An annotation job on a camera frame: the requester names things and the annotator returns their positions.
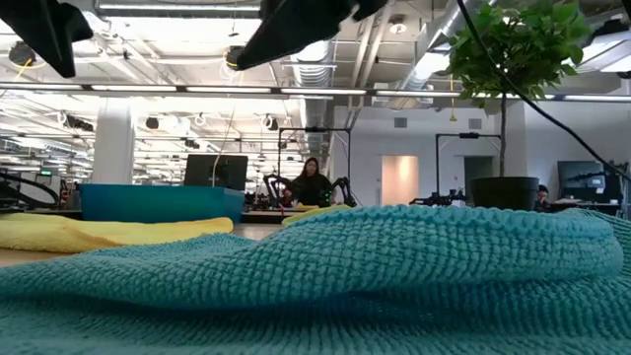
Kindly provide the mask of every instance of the microfiber cloth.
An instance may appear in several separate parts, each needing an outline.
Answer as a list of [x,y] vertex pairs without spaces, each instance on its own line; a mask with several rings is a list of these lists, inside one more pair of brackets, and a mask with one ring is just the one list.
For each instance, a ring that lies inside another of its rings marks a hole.
[[303,220],[305,218],[310,218],[313,216],[317,216],[319,214],[324,214],[324,213],[331,213],[333,211],[339,211],[339,210],[345,210],[345,209],[349,209],[351,208],[350,206],[347,205],[335,205],[335,206],[330,206],[330,207],[324,207],[324,208],[316,208],[316,209],[312,209],[309,210],[305,213],[301,213],[301,214],[297,214],[291,217],[287,217],[283,220],[283,222],[281,222],[281,224],[285,227],[289,226],[292,223],[298,222],[300,220]]
[[230,233],[229,218],[178,223],[86,222],[60,216],[16,213],[0,215],[0,248],[80,252],[161,244],[213,233]]
[[631,352],[629,224],[421,206],[0,269],[3,354]]

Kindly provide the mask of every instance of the teal container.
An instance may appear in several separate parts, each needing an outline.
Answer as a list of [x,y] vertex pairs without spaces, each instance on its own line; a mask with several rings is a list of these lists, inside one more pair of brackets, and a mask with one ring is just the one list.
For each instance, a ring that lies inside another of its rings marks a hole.
[[85,221],[165,223],[228,217],[239,223],[243,192],[225,187],[82,184]]

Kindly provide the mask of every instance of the black pot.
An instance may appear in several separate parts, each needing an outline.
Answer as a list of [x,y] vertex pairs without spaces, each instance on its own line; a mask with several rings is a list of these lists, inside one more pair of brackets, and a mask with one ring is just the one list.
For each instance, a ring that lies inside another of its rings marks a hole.
[[530,211],[539,187],[537,177],[485,177],[471,181],[475,207]]

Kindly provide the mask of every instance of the tree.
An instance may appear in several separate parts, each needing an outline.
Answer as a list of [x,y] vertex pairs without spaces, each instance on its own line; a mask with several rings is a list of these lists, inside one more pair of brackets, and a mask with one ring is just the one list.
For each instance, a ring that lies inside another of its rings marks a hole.
[[[564,76],[577,75],[570,63],[583,60],[579,41],[592,30],[576,3],[552,4],[540,0],[520,9],[482,7],[473,19],[493,60],[529,98],[544,98],[543,88],[556,89]],[[461,99],[484,107],[484,96],[501,97],[500,177],[505,172],[507,96],[515,94],[495,70],[469,28],[450,38],[448,72],[462,81]]]

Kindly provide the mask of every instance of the door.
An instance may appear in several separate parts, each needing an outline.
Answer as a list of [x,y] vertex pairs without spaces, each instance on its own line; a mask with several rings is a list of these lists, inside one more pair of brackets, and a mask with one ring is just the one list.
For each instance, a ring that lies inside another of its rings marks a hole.
[[408,204],[418,186],[418,157],[382,156],[381,205]]
[[464,193],[471,193],[470,182],[475,178],[493,176],[493,157],[464,157]]

